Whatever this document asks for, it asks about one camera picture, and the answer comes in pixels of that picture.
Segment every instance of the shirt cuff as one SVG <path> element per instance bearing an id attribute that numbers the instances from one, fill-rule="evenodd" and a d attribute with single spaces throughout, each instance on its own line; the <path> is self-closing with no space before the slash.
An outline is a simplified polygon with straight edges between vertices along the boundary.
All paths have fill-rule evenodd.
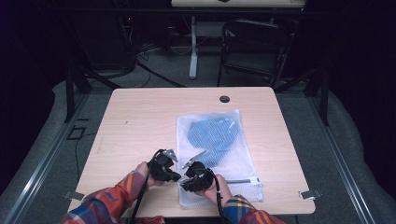
<path id="1" fill-rule="evenodd" d="M 254 206 L 242 195 L 233 196 L 223 207 L 224 216 L 233 224 L 237 224 L 252 209 L 255 209 Z"/>

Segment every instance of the blue cloth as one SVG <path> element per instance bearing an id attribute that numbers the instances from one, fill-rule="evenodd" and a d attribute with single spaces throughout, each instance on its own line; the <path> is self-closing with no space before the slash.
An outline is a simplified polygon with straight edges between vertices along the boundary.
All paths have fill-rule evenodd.
<path id="1" fill-rule="evenodd" d="M 198 161 L 211 168 L 227 154 L 238 132 L 233 119 L 206 119 L 192 123 L 187 137 L 194 147 L 207 150 Z"/>

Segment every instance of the round hole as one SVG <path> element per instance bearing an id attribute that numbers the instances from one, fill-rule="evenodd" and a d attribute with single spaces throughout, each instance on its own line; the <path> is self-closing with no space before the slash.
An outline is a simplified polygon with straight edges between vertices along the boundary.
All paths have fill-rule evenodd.
<path id="1" fill-rule="evenodd" d="M 228 103 L 228 102 L 230 102 L 230 97 L 228 97 L 228 96 L 220 96 L 220 101 L 222 102 L 222 103 Z"/>

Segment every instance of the person's left hand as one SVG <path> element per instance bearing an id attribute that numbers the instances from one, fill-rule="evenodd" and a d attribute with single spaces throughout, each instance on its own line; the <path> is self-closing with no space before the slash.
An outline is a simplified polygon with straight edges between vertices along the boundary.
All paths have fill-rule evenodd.
<path id="1" fill-rule="evenodd" d="M 143 161 L 142 163 L 140 163 L 139 165 L 137 165 L 136 169 L 135 169 L 138 173 L 140 173 L 143 177 L 146 178 L 148 172 L 149 172 L 149 168 L 148 168 L 148 164 Z M 148 178 L 148 186 L 146 188 L 146 190 L 149 190 L 150 187 L 152 186 L 162 186 L 164 184 L 163 181 L 160 180 L 155 180 L 153 179 L 151 176 Z"/>

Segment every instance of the metal clip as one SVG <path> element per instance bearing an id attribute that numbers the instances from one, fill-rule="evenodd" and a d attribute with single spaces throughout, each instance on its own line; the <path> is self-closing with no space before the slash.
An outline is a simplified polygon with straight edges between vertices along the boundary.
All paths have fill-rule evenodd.
<path id="1" fill-rule="evenodd" d="M 198 155 L 192 157 L 185 165 L 181 167 L 181 169 L 185 169 L 186 167 L 190 167 L 195 161 L 197 161 L 201 156 L 206 153 L 206 150 L 199 153 Z"/>
<path id="2" fill-rule="evenodd" d="M 300 198 L 303 198 L 304 200 L 305 199 L 315 200 L 316 198 L 322 196 L 322 193 L 318 189 L 312 189 L 312 190 L 305 191 L 305 192 L 299 191 L 299 195 L 300 195 Z"/>
<path id="3" fill-rule="evenodd" d="M 163 155 L 167 156 L 172 161 L 177 161 L 177 157 L 176 157 L 175 151 L 173 149 L 166 149 L 163 152 Z"/>
<path id="4" fill-rule="evenodd" d="M 70 200 L 76 199 L 76 200 L 81 201 L 84 198 L 84 194 L 78 193 L 78 192 L 75 192 L 75 191 L 67 191 L 64 194 L 64 198 L 70 199 Z"/>

